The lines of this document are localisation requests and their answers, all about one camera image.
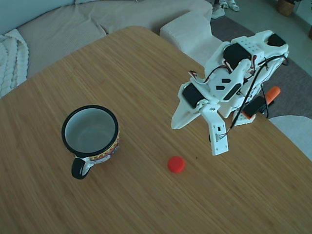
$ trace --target sneaker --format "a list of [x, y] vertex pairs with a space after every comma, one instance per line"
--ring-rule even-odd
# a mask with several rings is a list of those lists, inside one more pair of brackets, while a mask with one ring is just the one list
[[235, 0], [227, 0], [227, 4], [232, 10], [239, 11], [239, 6], [236, 4]]
[[221, 16], [224, 16], [225, 12], [224, 12], [224, 6], [221, 6], [219, 4], [215, 4], [213, 7], [213, 13], [211, 15], [212, 19], [217, 19]]
[[226, 0], [220, 0], [219, 5], [223, 6], [225, 9], [229, 8], [229, 5]]

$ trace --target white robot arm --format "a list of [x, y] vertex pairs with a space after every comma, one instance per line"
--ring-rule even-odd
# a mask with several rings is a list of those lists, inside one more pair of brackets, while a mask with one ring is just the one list
[[[288, 45], [272, 31], [223, 42], [205, 65], [206, 78], [201, 79], [190, 71], [190, 81], [181, 85], [180, 103], [172, 117], [171, 128], [180, 129], [202, 115], [209, 126], [212, 154], [228, 151], [228, 131], [254, 120], [255, 115], [241, 123], [237, 121], [246, 103], [259, 93], [262, 83], [287, 56]], [[224, 118], [235, 111], [228, 130], [217, 111]]]

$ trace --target mug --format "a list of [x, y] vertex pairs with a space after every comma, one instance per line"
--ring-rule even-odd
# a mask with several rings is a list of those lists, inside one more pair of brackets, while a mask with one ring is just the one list
[[88, 105], [73, 111], [65, 120], [62, 140], [75, 155], [72, 175], [84, 179], [92, 166], [110, 159], [119, 146], [115, 115], [105, 107]]

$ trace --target orange handle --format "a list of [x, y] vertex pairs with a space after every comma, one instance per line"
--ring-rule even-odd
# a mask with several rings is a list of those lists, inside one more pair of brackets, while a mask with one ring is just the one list
[[279, 94], [281, 93], [281, 89], [277, 86], [273, 86], [266, 94], [265, 98], [267, 100], [267, 104], [269, 105]]

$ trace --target knit blanket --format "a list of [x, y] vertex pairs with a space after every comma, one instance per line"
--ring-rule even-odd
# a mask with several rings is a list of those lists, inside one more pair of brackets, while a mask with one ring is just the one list
[[0, 98], [26, 81], [28, 46], [17, 29], [0, 35]]

